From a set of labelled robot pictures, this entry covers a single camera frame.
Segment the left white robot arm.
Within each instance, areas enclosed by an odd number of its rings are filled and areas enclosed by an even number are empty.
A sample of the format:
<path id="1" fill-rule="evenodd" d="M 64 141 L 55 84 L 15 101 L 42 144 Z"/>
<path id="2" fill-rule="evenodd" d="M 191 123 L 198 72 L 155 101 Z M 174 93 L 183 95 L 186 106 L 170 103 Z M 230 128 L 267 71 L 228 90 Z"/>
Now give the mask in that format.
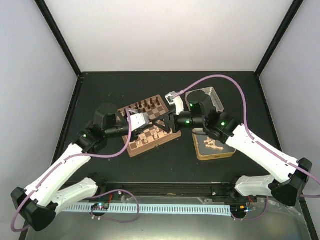
<path id="1" fill-rule="evenodd" d="M 37 180 L 25 188 L 16 187 L 10 194 L 15 207 L 11 230 L 18 232 L 15 223 L 21 216 L 26 227 L 39 232 L 47 228 L 65 208 L 81 200 L 94 197 L 103 199 L 108 192 L 106 185 L 96 175 L 62 189 L 66 181 L 92 158 L 112 159 L 127 150 L 130 141 L 152 126 L 150 116 L 141 110 L 125 108 L 119 112 L 114 104 L 102 104 L 93 120 L 80 131 L 60 158 Z M 99 155 L 109 138 L 126 137 L 124 147 L 117 153 Z"/>

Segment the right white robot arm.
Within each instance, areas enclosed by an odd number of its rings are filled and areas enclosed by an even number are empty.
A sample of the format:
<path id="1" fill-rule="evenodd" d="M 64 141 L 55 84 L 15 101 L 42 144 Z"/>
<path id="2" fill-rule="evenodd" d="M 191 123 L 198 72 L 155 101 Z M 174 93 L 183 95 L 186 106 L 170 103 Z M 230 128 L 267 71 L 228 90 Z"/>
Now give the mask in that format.
<path id="1" fill-rule="evenodd" d="M 206 136 L 243 153 L 267 170 L 264 176 L 241 176 L 227 189 L 228 198 L 234 202 L 247 196 L 273 197 L 283 205 L 294 207 L 308 183 L 312 163 L 306 158 L 291 157 L 268 144 L 243 123 L 226 112 L 217 111 L 212 98 L 202 90 L 187 95 L 189 111 L 177 93 L 165 96 L 175 109 L 152 121 L 163 121 L 159 128 L 176 133 L 180 129 L 202 128 Z"/>

